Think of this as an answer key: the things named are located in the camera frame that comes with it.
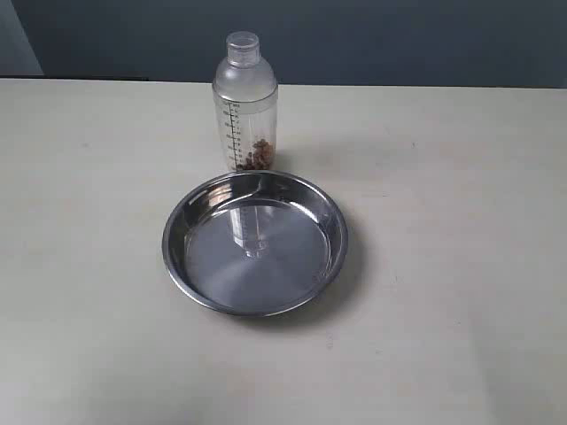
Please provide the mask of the round stainless steel plate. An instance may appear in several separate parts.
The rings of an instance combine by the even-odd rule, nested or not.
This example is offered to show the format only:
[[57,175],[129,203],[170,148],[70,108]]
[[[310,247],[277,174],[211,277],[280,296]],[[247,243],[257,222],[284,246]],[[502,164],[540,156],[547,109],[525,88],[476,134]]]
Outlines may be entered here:
[[321,294],[344,265],[349,234],[334,200],[277,171],[217,176],[170,213],[161,250],[174,284],[219,313],[269,317]]

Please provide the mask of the clear plastic shaker bottle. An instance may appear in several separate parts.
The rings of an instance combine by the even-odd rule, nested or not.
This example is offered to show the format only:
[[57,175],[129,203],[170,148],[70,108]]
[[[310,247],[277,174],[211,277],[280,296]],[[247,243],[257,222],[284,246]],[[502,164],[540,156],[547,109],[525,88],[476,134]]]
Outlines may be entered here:
[[269,170],[276,155],[276,76],[256,34],[231,33],[226,47],[212,84],[225,162],[231,171]]

